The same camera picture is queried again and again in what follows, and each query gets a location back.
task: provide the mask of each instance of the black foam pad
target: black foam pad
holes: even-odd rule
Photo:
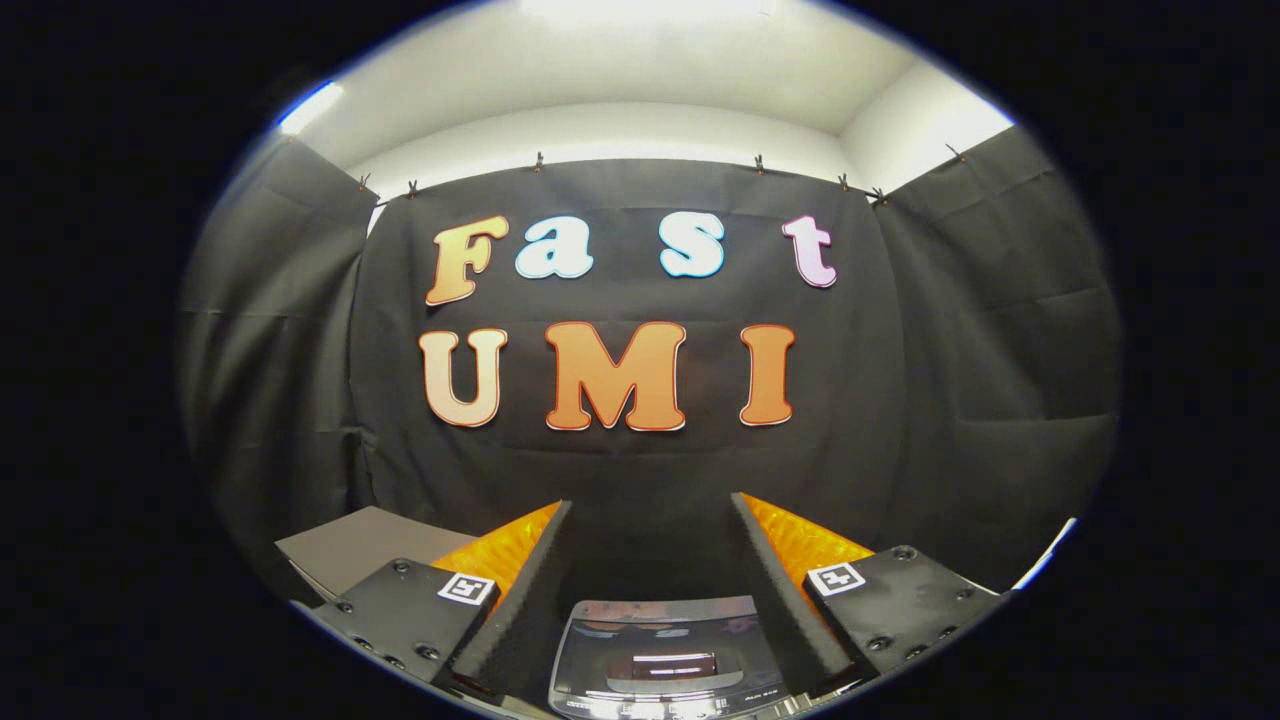
[[[845,673],[854,664],[831,630],[817,618],[782,568],[773,546],[746,506],[741,493],[730,496],[744,553],[742,571],[751,585],[751,597],[760,614],[760,626],[769,639],[782,669],[782,679],[792,693],[813,689],[828,678]]]

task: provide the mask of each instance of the black fabric backdrop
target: black fabric backdrop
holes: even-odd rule
[[[598,580],[575,592],[741,592],[723,528],[701,520],[732,491],[873,550],[914,544],[1001,591],[1080,512],[1106,461],[1119,323],[1105,268],[1068,186],[1018,128],[883,205],[785,173],[600,160],[394,199],[367,241],[375,199],[352,178],[300,143],[265,155],[197,249],[179,354],[197,464],[278,592],[300,591],[271,542],[365,505],[480,534],[558,498],[593,538],[579,577]],[[723,222],[714,275],[659,265],[658,223],[676,210]],[[593,269],[522,278],[524,231],[561,214],[589,224]],[[832,237],[828,288],[801,279],[781,233],[806,214]],[[431,238],[493,215],[511,231],[471,274],[475,293],[428,307]],[[566,320],[593,323],[616,360],[641,323],[684,325],[686,427],[547,428],[556,370],[543,333]],[[796,333],[794,416],[749,428],[739,332],[765,323]],[[485,327],[509,336],[502,405],[481,428],[454,428],[426,406],[416,341],[460,336],[467,400],[466,336]]]

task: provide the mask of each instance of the black border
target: black border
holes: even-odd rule
[[[1249,512],[1266,492],[1245,466],[1258,445],[1230,423],[1265,418],[1248,389],[1262,355],[1244,354],[1235,323],[1263,307],[1247,254],[1268,236],[1245,211],[1261,196],[1274,8],[861,8],[996,88],[1062,161],[1108,242],[1128,355],[1116,459],[1037,582],[959,650],[828,716],[1181,715],[1201,701],[1265,715],[1247,662],[1263,561],[1236,538],[1265,527]],[[347,659],[256,582],[192,482],[172,392],[178,277],[243,150],[311,81],[429,8],[6,9],[31,110],[13,137],[36,150],[17,163],[19,201],[38,213],[12,231],[13,283],[35,281],[10,306],[32,331],[12,352],[40,388],[14,413],[40,437],[14,451],[13,482],[51,491],[12,503],[38,532],[17,546],[32,638],[19,705],[458,716]],[[1176,340],[1157,346],[1162,331]]]

